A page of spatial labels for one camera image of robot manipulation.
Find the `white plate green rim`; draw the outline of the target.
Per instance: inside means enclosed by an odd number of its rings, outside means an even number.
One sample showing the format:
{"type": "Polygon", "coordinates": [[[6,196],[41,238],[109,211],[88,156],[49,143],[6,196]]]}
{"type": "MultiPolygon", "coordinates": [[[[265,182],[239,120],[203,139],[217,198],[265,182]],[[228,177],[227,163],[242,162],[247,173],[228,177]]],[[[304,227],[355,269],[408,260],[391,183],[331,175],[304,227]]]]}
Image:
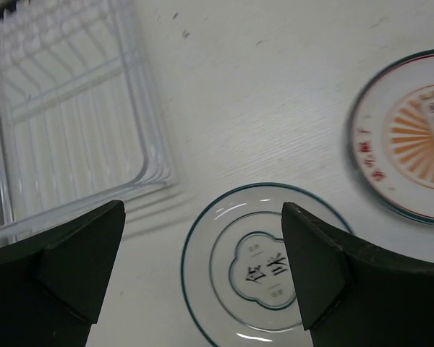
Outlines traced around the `white plate green rim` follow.
{"type": "Polygon", "coordinates": [[[212,346],[310,346],[281,230],[294,202],[344,231],[327,202],[288,184],[237,187],[212,201],[187,234],[181,258],[185,304],[212,346]]]}

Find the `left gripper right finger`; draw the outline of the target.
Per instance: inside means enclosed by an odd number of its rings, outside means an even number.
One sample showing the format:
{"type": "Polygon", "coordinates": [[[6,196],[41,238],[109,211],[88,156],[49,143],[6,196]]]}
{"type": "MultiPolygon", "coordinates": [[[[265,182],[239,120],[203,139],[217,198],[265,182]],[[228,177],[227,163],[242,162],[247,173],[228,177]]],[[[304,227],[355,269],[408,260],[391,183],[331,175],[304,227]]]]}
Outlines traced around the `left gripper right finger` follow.
{"type": "Polygon", "coordinates": [[[292,202],[281,228],[315,346],[434,346],[434,263],[376,246],[292,202]]]}

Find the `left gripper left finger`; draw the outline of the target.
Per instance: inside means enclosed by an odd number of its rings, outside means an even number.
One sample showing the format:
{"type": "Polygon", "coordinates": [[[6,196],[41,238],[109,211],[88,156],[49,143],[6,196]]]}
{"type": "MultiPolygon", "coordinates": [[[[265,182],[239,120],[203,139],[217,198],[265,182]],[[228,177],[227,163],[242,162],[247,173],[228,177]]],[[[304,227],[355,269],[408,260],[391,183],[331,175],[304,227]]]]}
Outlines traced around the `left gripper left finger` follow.
{"type": "Polygon", "coordinates": [[[106,295],[126,213],[112,200],[0,247],[0,346],[85,346],[106,295]]]}

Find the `white plate orange sunburst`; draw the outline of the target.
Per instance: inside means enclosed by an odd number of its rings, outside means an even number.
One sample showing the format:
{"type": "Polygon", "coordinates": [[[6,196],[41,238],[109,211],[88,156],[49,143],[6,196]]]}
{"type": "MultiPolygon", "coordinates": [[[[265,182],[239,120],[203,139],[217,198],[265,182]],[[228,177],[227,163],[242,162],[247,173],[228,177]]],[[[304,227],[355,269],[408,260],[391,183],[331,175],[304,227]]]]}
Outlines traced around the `white plate orange sunburst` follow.
{"type": "Polygon", "coordinates": [[[354,112],[346,148],[367,193],[399,215],[434,225],[434,134],[424,116],[410,108],[384,117],[354,112]]]}

